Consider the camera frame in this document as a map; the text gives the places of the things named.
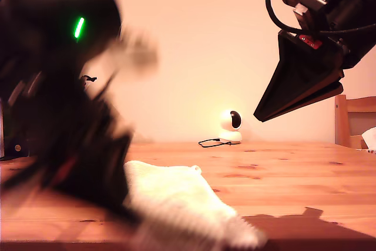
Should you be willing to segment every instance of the green led light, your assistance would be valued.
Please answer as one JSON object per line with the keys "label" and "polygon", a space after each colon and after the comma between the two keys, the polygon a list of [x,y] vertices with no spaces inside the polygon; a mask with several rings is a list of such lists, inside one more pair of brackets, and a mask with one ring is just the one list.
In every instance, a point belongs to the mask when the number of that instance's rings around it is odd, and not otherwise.
{"label": "green led light", "polygon": [[81,34],[81,30],[82,30],[82,26],[83,26],[83,22],[85,21],[84,18],[81,18],[80,21],[78,22],[77,26],[76,26],[76,31],[75,31],[75,38],[78,39],[80,37],[80,34]]}

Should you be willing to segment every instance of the beige wall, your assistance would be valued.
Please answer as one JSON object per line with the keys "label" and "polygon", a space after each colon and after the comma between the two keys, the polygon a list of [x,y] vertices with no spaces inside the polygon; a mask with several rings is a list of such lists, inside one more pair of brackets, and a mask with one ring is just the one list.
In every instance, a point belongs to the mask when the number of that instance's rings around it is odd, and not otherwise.
{"label": "beige wall", "polygon": [[[136,140],[214,138],[221,111],[233,108],[243,115],[245,140],[334,141],[333,98],[265,123],[253,116],[278,63],[279,29],[264,0],[117,1],[125,24],[148,32],[160,52],[157,72],[135,80],[123,71],[110,90]],[[290,7],[280,0],[273,6],[281,20],[296,25]],[[349,97],[376,94],[374,57],[370,52],[345,72]],[[108,77],[108,60],[98,58],[87,70],[98,77],[91,91]]]}

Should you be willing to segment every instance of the table wood grain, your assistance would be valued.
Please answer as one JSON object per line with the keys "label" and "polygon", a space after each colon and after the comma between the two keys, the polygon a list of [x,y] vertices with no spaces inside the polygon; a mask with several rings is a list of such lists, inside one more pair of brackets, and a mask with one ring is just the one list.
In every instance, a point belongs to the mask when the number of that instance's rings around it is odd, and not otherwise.
{"label": "table wood grain", "polygon": [[[376,155],[330,143],[133,144],[126,160],[198,165],[218,197],[270,238],[270,250],[376,250]],[[28,159],[1,164],[4,180]],[[133,230],[53,191],[1,202],[2,250],[128,250]]]}

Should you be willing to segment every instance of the wooden chair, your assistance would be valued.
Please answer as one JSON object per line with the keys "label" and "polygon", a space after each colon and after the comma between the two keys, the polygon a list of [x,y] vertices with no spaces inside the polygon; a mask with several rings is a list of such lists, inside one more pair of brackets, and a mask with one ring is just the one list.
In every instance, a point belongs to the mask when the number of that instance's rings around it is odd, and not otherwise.
{"label": "wooden chair", "polygon": [[376,113],[376,97],[358,99],[346,99],[346,95],[335,97],[335,144],[367,149],[361,135],[350,135],[349,113]]}

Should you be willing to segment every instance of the white paper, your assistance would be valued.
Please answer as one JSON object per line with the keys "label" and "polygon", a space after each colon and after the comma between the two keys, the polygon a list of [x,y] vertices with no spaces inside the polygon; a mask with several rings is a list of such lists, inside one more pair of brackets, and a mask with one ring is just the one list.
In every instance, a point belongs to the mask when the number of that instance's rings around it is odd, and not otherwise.
{"label": "white paper", "polygon": [[367,130],[362,134],[362,137],[369,150],[376,150],[376,128]]}

